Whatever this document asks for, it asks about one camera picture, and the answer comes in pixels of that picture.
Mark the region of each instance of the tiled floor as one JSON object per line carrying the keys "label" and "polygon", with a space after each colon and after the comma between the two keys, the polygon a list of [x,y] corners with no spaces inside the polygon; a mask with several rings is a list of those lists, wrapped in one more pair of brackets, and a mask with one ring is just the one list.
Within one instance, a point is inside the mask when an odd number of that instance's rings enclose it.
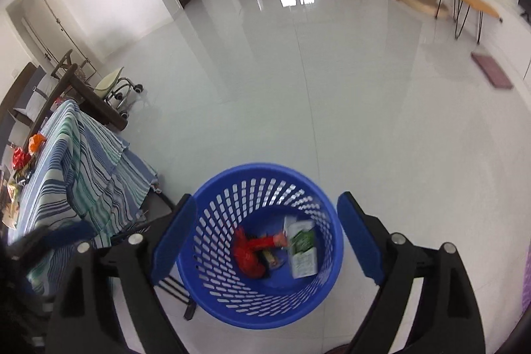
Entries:
{"label": "tiled floor", "polygon": [[[454,242],[490,353],[520,314],[531,115],[516,91],[490,87],[474,49],[451,22],[394,0],[193,0],[107,67],[144,84],[122,135],[174,199],[236,164],[276,162],[333,201],[351,191],[418,245]],[[347,245],[326,301],[284,328],[243,330],[204,311],[185,322],[160,296],[191,353],[319,354],[351,339],[375,293]],[[116,302],[141,351],[119,291]]]}

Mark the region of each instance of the striped cloth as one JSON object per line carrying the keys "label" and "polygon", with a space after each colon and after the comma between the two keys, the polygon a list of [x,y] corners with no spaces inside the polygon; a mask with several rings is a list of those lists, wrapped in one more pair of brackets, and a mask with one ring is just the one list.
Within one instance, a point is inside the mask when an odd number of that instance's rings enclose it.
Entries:
{"label": "striped cloth", "polygon": [[[93,246],[110,246],[111,236],[140,216],[155,171],[74,101],[63,103],[41,133],[47,142],[22,191],[9,242],[41,226],[56,230],[87,221],[95,233]],[[55,293],[73,251],[74,246],[58,248],[30,272],[36,292]]]}

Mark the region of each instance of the red mat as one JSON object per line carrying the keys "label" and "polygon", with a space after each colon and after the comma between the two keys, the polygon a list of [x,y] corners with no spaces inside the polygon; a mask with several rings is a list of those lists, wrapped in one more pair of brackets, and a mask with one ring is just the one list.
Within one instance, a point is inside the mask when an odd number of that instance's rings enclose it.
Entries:
{"label": "red mat", "polygon": [[511,80],[505,75],[505,72],[503,72],[492,56],[474,52],[472,52],[471,55],[474,62],[477,63],[477,66],[481,68],[481,71],[483,71],[487,79],[489,79],[489,82],[491,82],[496,89],[513,88]]}

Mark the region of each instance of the blue basket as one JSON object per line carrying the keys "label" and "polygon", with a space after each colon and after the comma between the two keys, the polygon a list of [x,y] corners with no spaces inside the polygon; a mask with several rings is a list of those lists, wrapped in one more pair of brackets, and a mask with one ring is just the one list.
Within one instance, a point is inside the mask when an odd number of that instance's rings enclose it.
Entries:
{"label": "blue basket", "polygon": [[[341,269],[343,235],[336,210],[310,179],[283,166],[248,164],[210,179],[194,198],[198,219],[177,266],[192,298],[208,313],[237,327],[276,328],[310,313],[328,295]],[[293,279],[286,262],[270,277],[246,277],[231,253],[235,228],[272,235],[282,229],[285,215],[315,221],[319,273]],[[274,253],[282,258],[286,252]]]}

